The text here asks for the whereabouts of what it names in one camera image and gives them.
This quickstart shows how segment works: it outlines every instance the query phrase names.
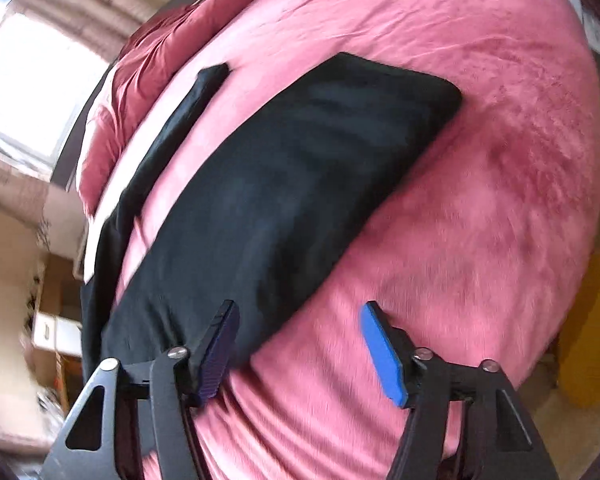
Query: white drawer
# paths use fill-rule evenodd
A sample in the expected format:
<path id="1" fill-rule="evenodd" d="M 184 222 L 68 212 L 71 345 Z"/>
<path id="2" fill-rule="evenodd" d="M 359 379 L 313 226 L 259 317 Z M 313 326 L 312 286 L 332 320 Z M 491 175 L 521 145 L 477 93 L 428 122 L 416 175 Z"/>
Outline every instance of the white drawer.
<path id="1" fill-rule="evenodd" d="M 56 350 L 56 318 L 49 314 L 37 313 L 33 322 L 33 346 L 43 350 Z"/>
<path id="2" fill-rule="evenodd" d="M 61 354 L 82 357 L 81 329 L 82 325 L 80 323 L 58 317 L 56 321 L 56 350 Z"/>

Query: window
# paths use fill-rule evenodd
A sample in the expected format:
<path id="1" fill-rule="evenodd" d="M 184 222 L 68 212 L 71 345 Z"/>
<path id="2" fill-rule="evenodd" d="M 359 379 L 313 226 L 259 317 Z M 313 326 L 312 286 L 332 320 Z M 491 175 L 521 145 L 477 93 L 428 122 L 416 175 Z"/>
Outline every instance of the window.
<path id="1" fill-rule="evenodd" d="M 0 26 L 0 152 L 49 176 L 107 63 L 45 23 Z"/>

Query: floor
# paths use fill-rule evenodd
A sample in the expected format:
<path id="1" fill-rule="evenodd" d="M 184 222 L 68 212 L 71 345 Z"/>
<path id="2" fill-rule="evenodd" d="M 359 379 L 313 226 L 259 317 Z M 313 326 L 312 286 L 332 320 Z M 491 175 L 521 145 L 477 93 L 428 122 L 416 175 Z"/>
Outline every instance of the floor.
<path id="1" fill-rule="evenodd" d="M 596 58 L 600 75 L 600 57 Z M 600 248 L 600 225 L 596 238 Z M 555 385 L 555 364 L 543 359 L 520 388 L 560 480 L 578 480 L 600 452 L 600 406 L 579 409 Z"/>

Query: pink bedsheet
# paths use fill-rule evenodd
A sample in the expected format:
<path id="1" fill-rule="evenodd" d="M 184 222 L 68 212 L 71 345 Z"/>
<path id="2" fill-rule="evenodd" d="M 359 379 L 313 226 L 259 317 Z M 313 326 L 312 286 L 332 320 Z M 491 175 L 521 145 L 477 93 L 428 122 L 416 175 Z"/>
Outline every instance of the pink bedsheet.
<path id="1" fill-rule="evenodd" d="M 320 289 L 196 418 L 217 479 L 384 478 L 406 414 L 382 394 L 360 306 L 378 300 L 417 344 L 462 364 L 494 358 L 519 384 L 586 266 L 600 96 L 566 0 L 256 0 L 136 131 L 93 219 L 87 276 L 102 222 L 198 70 L 227 61 L 233 71 L 149 196 L 119 292 L 222 140 L 338 51 L 445 77 L 464 104 Z M 452 413 L 448 452 L 457 426 Z"/>

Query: screw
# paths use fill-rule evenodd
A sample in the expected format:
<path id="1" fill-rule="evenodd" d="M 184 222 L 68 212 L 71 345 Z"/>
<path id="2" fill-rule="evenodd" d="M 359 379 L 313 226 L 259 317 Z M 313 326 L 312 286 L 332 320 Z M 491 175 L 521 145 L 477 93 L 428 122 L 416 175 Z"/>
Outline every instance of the screw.
<path id="1" fill-rule="evenodd" d="M 181 359 L 187 354 L 189 354 L 189 350 L 184 348 L 184 346 L 176 346 L 169 350 L 167 355 L 169 356 L 169 359 Z"/>
<path id="2" fill-rule="evenodd" d="M 493 359 L 485 359 L 482 361 L 481 366 L 484 371 L 491 372 L 492 374 L 500 370 L 500 365 Z"/>
<path id="3" fill-rule="evenodd" d="M 100 363 L 100 369 L 106 372 L 110 372 L 118 368 L 119 364 L 120 362 L 118 362 L 117 359 L 110 357 L 108 359 L 104 359 L 104 361 Z"/>
<path id="4" fill-rule="evenodd" d="M 420 359 L 420 361 L 431 361 L 433 357 L 433 352 L 428 348 L 416 348 L 416 359 Z"/>

